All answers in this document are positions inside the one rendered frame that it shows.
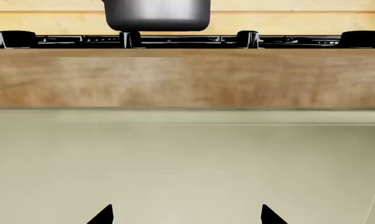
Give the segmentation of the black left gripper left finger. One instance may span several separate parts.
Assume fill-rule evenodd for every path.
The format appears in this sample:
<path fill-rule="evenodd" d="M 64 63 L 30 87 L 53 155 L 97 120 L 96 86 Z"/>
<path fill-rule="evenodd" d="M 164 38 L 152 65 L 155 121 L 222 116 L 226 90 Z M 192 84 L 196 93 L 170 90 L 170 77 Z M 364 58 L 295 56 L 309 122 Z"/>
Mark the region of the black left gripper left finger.
<path fill-rule="evenodd" d="M 87 224 L 113 224 L 113 206 L 107 205 Z"/>

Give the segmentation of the beige cabinet door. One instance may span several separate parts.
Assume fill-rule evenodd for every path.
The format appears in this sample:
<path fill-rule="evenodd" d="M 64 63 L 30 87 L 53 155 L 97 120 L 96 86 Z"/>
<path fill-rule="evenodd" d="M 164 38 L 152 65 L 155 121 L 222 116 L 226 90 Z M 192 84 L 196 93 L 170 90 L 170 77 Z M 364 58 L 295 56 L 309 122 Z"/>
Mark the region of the beige cabinet door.
<path fill-rule="evenodd" d="M 375 224 L 375 108 L 0 108 L 0 224 Z"/>

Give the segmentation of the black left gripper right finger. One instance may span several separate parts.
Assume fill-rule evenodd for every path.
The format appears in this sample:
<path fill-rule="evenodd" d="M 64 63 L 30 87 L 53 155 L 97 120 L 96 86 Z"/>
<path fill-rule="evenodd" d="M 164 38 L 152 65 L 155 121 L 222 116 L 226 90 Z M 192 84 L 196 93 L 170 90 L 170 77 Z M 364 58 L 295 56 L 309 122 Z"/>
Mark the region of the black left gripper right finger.
<path fill-rule="evenodd" d="M 288 224 L 276 212 L 274 212 L 267 205 L 262 205 L 261 208 L 261 223 L 262 224 Z"/>

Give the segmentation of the black stove cooktop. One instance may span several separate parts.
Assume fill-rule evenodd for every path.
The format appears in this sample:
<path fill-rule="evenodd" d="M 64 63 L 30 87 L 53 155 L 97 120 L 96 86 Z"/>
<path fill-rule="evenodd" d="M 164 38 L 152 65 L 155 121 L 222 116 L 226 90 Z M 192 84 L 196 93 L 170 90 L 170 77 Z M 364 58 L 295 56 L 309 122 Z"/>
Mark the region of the black stove cooktop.
<path fill-rule="evenodd" d="M 120 49 L 118 35 L 37 35 L 34 48 Z M 258 49 L 342 49 L 341 35 L 261 35 Z M 141 35 L 140 49 L 240 49 L 236 35 Z"/>

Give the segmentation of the wooden counter front panel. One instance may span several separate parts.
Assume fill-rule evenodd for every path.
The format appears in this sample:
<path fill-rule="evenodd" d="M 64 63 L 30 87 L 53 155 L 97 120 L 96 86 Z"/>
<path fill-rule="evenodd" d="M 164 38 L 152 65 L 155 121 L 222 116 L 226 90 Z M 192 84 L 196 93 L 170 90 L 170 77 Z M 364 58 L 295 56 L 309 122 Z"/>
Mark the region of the wooden counter front panel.
<path fill-rule="evenodd" d="M 0 49 L 0 106 L 375 107 L 375 49 Z"/>

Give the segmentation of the black stove knob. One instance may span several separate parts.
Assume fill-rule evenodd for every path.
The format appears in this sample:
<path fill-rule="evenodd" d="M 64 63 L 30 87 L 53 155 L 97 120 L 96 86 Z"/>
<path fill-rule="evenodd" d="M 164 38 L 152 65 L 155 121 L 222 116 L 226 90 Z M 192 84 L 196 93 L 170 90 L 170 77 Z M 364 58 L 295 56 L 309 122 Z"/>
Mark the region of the black stove knob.
<path fill-rule="evenodd" d="M 139 49 L 141 47 L 141 34 L 138 31 L 120 32 L 119 48 L 120 49 Z"/>
<path fill-rule="evenodd" d="M 259 33 L 257 31 L 243 30 L 236 35 L 236 48 L 257 49 L 258 43 Z"/>
<path fill-rule="evenodd" d="M 375 31 L 348 31 L 341 35 L 338 47 L 375 49 Z"/>
<path fill-rule="evenodd" d="M 34 48 L 37 45 L 37 38 L 34 32 L 30 31 L 0 31 L 0 48 Z"/>

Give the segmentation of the dark metal pot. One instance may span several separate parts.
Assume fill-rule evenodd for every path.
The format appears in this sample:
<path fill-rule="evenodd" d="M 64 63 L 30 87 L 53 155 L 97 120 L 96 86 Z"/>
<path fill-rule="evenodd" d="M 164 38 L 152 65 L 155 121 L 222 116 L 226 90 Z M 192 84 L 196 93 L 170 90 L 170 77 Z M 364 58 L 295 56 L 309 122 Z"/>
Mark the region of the dark metal pot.
<path fill-rule="evenodd" d="M 203 31 L 211 0 L 102 0 L 106 22 L 116 31 Z"/>

